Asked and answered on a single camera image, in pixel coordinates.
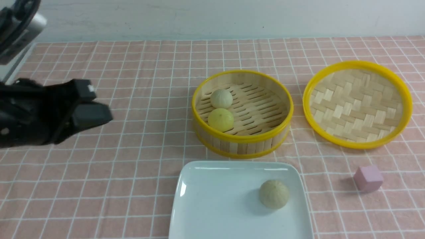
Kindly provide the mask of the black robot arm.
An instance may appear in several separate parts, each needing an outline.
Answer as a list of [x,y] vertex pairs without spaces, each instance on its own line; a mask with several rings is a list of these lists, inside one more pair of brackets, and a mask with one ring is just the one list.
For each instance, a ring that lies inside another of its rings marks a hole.
[[[44,29],[40,0],[17,0],[1,9],[1,65],[6,65]],[[58,145],[82,131],[113,120],[108,105],[96,102],[90,80],[42,86],[19,78],[0,88],[0,146]]]

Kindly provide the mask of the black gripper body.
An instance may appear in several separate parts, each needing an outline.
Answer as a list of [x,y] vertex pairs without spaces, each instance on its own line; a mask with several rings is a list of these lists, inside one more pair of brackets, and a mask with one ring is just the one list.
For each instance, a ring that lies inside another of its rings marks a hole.
[[20,78],[1,83],[1,148],[60,144],[75,135],[80,82],[42,86]]

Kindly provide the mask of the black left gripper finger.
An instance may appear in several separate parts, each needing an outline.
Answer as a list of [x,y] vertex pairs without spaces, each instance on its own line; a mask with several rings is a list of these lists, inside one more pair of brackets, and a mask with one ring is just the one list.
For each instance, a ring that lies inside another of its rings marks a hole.
[[53,144],[58,145],[79,132],[96,128],[113,120],[109,107],[98,102],[77,105],[65,114],[53,137]]

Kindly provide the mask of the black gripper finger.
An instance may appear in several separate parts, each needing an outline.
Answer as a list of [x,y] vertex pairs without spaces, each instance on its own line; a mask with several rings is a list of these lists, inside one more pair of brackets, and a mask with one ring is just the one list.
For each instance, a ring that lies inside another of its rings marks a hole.
[[97,98],[90,80],[75,80],[75,89],[78,99],[82,102],[91,102]]

